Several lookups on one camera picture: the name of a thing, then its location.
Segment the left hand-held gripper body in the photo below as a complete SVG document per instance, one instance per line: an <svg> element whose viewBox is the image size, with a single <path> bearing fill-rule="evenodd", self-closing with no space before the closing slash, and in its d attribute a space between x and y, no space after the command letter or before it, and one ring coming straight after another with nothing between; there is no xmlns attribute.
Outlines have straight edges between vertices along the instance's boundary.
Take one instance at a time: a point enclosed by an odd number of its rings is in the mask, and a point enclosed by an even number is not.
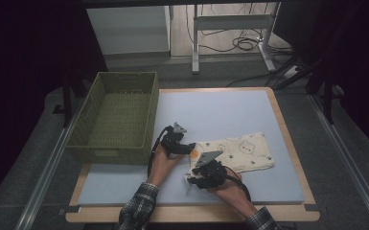
<svg viewBox="0 0 369 230"><path fill-rule="evenodd" d="M186 129L182 127L178 122L174 122L172 126L166 126L162 131L161 146L167 152L167 155L175 153L175 149L178 147L180 141L184 137Z"/></svg>

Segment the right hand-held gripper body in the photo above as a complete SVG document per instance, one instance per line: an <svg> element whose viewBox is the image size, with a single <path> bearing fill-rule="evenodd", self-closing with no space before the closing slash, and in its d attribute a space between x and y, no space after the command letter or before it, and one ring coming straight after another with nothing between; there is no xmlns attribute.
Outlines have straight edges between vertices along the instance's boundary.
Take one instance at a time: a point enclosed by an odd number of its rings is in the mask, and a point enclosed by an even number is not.
<svg viewBox="0 0 369 230"><path fill-rule="evenodd" d="M222 150L203 152L196 162L195 168L203 169L203 174L194 174L194 178L204 179L204 189L216 188L222 185L227 175L226 169L216 158L223 154Z"/></svg>

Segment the cream printed knit garment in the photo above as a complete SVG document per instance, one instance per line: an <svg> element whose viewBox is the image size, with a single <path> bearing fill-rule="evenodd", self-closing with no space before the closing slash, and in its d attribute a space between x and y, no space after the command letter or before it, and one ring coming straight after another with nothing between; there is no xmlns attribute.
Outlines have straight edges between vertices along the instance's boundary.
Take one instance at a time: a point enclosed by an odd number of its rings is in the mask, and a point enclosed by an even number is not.
<svg viewBox="0 0 369 230"><path fill-rule="evenodd" d="M190 153L190 169L186 173L187 180L193 177L192 169L203 152L222 150L223 154L216 160L235 173L265 170L275 165L265 135L262 132L246 134L236 138L225 138L215 141L196 143Z"/></svg>

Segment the person's left hand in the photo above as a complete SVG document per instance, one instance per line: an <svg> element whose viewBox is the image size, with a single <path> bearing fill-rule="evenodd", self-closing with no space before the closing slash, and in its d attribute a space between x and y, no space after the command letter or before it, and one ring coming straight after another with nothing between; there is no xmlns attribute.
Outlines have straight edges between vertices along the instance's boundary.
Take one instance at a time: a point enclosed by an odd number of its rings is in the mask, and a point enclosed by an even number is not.
<svg viewBox="0 0 369 230"><path fill-rule="evenodd" d="M147 183L159 187L182 159L183 155L180 154L170 157L168 152L158 145L153 155Z"/></svg>

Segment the person's right hand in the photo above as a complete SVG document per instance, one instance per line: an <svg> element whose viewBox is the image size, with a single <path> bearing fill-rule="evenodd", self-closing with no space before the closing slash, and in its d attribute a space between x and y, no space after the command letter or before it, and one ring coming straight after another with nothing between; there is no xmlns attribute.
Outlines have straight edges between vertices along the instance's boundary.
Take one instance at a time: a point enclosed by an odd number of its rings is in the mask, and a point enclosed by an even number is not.
<svg viewBox="0 0 369 230"><path fill-rule="evenodd" d="M217 188L210 188L208 192L217 196L245 219L252 217L258 212L257 208L247 199L243 189L232 180L226 179L222 185Z"/></svg>

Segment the light blue foam mat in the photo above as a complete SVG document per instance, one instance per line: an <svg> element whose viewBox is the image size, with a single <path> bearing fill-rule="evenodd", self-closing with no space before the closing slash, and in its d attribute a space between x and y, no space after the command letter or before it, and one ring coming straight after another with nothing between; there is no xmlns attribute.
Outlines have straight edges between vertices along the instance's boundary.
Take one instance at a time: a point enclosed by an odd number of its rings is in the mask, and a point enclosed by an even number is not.
<svg viewBox="0 0 369 230"><path fill-rule="evenodd" d="M299 204L304 201L302 186L266 91L162 92L153 135L158 136L164 127L173 123L179 123L187 130L182 139L185 144L263 133L274 166L242 175L252 201L256 204ZM124 204L146 177L145 166L94 164L83 184L78 204Z"/></svg>

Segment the green woven plastic basket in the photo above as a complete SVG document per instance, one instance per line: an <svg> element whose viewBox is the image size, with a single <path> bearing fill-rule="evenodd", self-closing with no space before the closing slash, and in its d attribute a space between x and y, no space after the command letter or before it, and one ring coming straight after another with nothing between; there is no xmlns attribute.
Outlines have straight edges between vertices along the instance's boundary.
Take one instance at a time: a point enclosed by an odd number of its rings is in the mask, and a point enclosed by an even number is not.
<svg viewBox="0 0 369 230"><path fill-rule="evenodd" d="M154 72L100 72L65 148L84 164L146 165L158 97Z"/></svg>

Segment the black metal stand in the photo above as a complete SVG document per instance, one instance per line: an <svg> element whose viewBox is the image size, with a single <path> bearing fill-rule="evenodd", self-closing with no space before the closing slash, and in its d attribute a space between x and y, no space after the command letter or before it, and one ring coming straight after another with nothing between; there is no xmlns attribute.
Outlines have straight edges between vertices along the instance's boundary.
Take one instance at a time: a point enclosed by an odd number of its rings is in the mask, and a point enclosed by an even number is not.
<svg viewBox="0 0 369 230"><path fill-rule="evenodd" d="M72 105L71 105L71 86L67 74L64 74L62 76L62 98L63 105L57 104L53 110L53 114L63 114L64 115L63 127L68 127L72 118Z"/></svg>
<svg viewBox="0 0 369 230"><path fill-rule="evenodd" d="M331 64L324 58L320 58L311 66L312 76L305 86L308 94L316 94L323 89L322 113L330 125L334 123L332 116L332 101L338 99L334 94L334 72Z"/></svg>

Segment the white cabinet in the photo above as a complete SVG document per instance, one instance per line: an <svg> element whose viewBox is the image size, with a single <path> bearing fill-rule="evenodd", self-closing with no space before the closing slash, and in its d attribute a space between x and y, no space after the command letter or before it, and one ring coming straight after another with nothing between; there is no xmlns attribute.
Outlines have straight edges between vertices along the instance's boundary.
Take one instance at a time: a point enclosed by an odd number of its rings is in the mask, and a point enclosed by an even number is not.
<svg viewBox="0 0 369 230"><path fill-rule="evenodd" d="M171 50L168 6L87 9L102 53L165 53Z"/></svg>

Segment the white power strip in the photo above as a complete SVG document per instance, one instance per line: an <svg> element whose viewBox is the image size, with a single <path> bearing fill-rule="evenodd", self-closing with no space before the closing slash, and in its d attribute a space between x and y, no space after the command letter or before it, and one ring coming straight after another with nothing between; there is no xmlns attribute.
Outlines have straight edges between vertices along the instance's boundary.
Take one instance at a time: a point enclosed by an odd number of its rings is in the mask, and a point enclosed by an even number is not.
<svg viewBox="0 0 369 230"><path fill-rule="evenodd" d="M290 69L287 70L287 72L284 74L285 79L290 79L297 73L299 73L302 70L300 66L294 65Z"/></svg>

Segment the white metal desk frame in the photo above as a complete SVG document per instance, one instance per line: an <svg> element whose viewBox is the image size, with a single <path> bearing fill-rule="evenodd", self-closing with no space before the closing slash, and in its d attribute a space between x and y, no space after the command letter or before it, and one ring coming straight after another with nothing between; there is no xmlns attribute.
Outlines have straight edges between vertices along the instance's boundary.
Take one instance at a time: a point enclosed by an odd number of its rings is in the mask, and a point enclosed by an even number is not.
<svg viewBox="0 0 369 230"><path fill-rule="evenodd" d="M197 40L199 31L246 29L265 30L263 37L258 41L258 48L264 59L267 71L274 72L275 66L268 54L268 41L274 27L279 7L280 3L277 2L270 13L249 15L198 16L197 5L194 5L192 72L194 74L199 73L199 46Z"/></svg>

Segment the grey metal floor rail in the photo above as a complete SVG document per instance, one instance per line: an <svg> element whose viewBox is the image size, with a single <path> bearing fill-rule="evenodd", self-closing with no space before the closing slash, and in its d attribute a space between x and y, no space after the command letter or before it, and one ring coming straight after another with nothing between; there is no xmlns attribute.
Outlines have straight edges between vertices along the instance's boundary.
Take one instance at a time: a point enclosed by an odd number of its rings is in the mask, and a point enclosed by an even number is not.
<svg viewBox="0 0 369 230"><path fill-rule="evenodd" d="M326 116L322 112L322 105L319 100L317 100L312 95L308 95L308 99L311 101L315 113L322 126L324 127L327 135L329 136L337 155L341 159L341 162L346 169L347 173L350 175L355 187L361 196L366 208L369 211L369 183L366 181L365 177L361 173L359 167L357 166L351 153L348 151L345 143L341 139L339 133L337 132L334 125L332 125Z"/></svg>
<svg viewBox="0 0 369 230"><path fill-rule="evenodd" d="M81 230L66 220L81 166L65 151L70 127L56 111L59 97L47 97L42 115L21 153L21 169L31 189L14 230Z"/></svg>

